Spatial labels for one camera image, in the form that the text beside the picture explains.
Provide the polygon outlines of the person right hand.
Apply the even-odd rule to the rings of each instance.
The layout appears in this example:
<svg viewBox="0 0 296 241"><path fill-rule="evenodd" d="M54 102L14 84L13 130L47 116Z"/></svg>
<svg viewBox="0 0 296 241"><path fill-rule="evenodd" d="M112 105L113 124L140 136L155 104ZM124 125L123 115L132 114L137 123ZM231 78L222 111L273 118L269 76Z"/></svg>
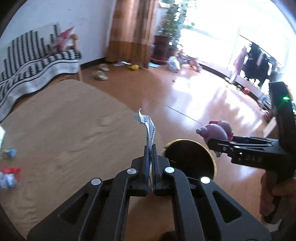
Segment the person right hand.
<svg viewBox="0 0 296 241"><path fill-rule="evenodd" d="M259 213L263 216L268 216L275 210L273 199L276 196L288 199L288 203L295 206L295 177L289 178L279 184L271 185L268 173L265 172L260 180L260 206Z"/></svg>

